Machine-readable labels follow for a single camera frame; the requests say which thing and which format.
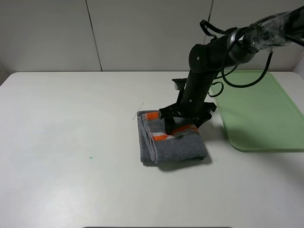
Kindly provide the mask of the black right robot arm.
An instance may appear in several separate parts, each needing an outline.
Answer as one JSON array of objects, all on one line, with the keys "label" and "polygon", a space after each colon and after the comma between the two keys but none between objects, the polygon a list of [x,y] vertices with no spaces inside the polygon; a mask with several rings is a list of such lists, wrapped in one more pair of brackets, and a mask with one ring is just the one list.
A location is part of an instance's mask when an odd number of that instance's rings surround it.
[{"label": "black right robot arm", "polygon": [[[200,127],[211,119],[216,110],[214,103],[205,102],[212,85],[222,78],[222,85],[247,88],[263,79],[270,66],[273,49],[290,43],[304,44],[304,9],[271,15],[243,28],[221,30],[206,20],[200,22],[204,33],[211,37],[206,45],[196,44],[189,54],[190,71],[187,78],[173,79],[179,95],[176,103],[159,110],[159,117],[165,122],[167,134],[177,129],[175,118],[188,118]],[[269,50],[266,66],[258,79],[246,85],[229,82],[225,68],[235,70],[248,63],[256,53]]]}]

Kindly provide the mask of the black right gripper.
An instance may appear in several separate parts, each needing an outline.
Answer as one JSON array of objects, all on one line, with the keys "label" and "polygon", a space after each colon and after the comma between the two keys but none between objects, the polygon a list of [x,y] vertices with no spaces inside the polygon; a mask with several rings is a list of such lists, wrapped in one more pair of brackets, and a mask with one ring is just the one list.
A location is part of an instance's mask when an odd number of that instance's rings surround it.
[{"label": "black right gripper", "polygon": [[196,107],[193,104],[191,102],[190,106],[183,107],[176,102],[158,110],[159,118],[164,119],[165,131],[168,135],[175,130],[177,118],[190,119],[191,123],[199,129],[212,118],[211,112],[215,112],[217,109],[217,106],[210,102],[203,102]]}]

